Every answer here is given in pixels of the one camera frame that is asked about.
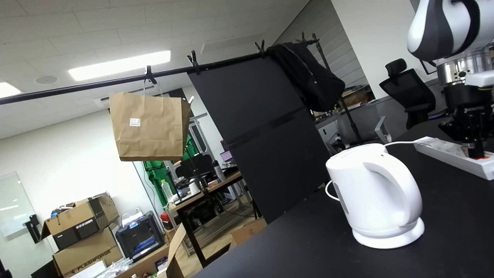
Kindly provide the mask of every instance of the fluorescent light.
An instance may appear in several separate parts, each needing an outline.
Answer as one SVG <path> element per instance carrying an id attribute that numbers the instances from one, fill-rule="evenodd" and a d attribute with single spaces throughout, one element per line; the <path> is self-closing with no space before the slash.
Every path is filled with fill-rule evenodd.
<path id="1" fill-rule="evenodd" d="M 163 65 L 169 62 L 170 62 L 170 51 L 159 51 L 159 52 L 152 52 L 146 56 L 135 56 L 135 57 L 81 66 L 81 68 L 71 68 L 68 69 L 68 73 L 73 76 L 75 80 L 90 80 L 90 79 L 99 79 L 105 76 L 139 69 L 147 65 Z"/>
<path id="2" fill-rule="evenodd" d="M 0 82 L 0 97 L 8 97 L 14 94 L 21 94 L 21 90 L 7 82 Z"/>
<path id="3" fill-rule="evenodd" d="M 17 207 L 19 207 L 19 205 L 0 207 L 0 212 L 14 210 L 14 208 L 17 208 Z"/>

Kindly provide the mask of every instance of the black table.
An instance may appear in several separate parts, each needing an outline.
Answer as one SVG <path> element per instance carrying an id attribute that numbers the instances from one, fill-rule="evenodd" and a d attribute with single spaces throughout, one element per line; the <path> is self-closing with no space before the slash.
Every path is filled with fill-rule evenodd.
<path id="1" fill-rule="evenodd" d="M 437 122 L 417 125 L 402 139 L 425 134 L 447 139 Z M 340 204 L 317 191 L 198 276 L 494 276 L 494 182 L 427 157 L 413 145 L 391 153 L 411 168 L 422 191 L 427 232 L 414 244 L 394 250 L 360 246 Z"/>

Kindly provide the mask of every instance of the brown paper bag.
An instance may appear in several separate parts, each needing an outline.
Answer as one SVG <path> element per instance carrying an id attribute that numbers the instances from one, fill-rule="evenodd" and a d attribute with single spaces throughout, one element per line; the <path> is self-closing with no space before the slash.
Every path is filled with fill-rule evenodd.
<path id="1" fill-rule="evenodd" d="M 176 161 L 186 148 L 190 107 L 180 97 L 119 93 L 110 97 L 121 161 Z"/>

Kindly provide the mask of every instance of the box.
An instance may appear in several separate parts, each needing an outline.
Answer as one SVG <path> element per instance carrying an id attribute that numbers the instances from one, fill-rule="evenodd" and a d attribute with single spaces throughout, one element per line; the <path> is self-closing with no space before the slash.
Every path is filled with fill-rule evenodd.
<path id="1" fill-rule="evenodd" d="M 87 269 L 78 272 L 76 275 L 73 275 L 73 278 L 95 278 L 101 273 L 104 273 L 107 270 L 107 266 L 104 261 L 98 261 L 92 266 L 88 266 Z"/>
<path id="2" fill-rule="evenodd" d="M 249 241 L 254 235 L 260 233 L 261 230 L 266 229 L 266 221 L 264 219 L 257 219 L 252 222 L 244 224 L 243 227 L 237 229 L 232 232 L 232 238 L 235 246 L 241 246 L 246 241 Z"/>
<path id="3" fill-rule="evenodd" d="M 56 241 L 59 250 L 64 250 L 76 244 L 79 241 L 79 236 L 76 233 L 76 229 L 68 229 L 68 230 L 64 230 L 62 233 L 54 235 L 53 239 Z"/>
<path id="4" fill-rule="evenodd" d="M 170 241 L 170 246 L 163 246 L 161 249 L 147 255 L 146 258 L 133 264 L 130 269 L 119 273 L 119 278 L 132 278 L 133 275 L 144 276 L 146 273 L 153 275 L 163 270 L 163 267 L 167 269 L 166 272 L 169 278 L 183 278 L 184 273 L 175 255 L 180 246 L 183 244 L 184 238 L 186 238 L 186 229 L 184 225 L 180 225 L 180 229 L 175 232 L 173 239 Z"/>
<path id="5" fill-rule="evenodd" d="M 79 201 L 75 208 L 47 219 L 44 222 L 42 236 L 47 238 L 48 235 L 53 235 L 58 247 L 64 250 L 71 244 L 104 230 L 118 218 L 119 213 L 112 196 L 108 193 L 102 193 Z"/>
<path id="6" fill-rule="evenodd" d="M 81 272 L 93 263 L 104 259 L 112 264 L 122 258 L 122 253 L 110 229 L 93 235 L 54 255 L 54 263 L 64 276 Z"/>
<path id="7" fill-rule="evenodd" d="M 355 91 L 343 97 L 345 103 L 348 107 L 357 105 L 357 103 L 366 103 L 369 100 L 369 91 Z"/>

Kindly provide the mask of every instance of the cable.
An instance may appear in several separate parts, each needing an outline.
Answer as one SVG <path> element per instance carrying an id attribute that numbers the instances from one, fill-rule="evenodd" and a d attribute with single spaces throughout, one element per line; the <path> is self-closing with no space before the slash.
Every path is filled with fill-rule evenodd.
<path id="1" fill-rule="evenodd" d="M 389 144 L 385 144 L 385 147 L 389 147 L 389 145 L 414 145 L 416 140 L 396 140 L 396 142 L 389 142 Z"/>
<path id="2" fill-rule="evenodd" d="M 335 198 L 335 196 L 332 196 L 332 195 L 328 191 L 328 188 L 329 188 L 331 184 L 334 184 L 334 181 L 329 181 L 329 182 L 325 185 L 325 193 L 326 193 L 329 198 L 332 198 L 334 201 L 339 201 L 339 202 L 340 202 L 340 198 Z"/>

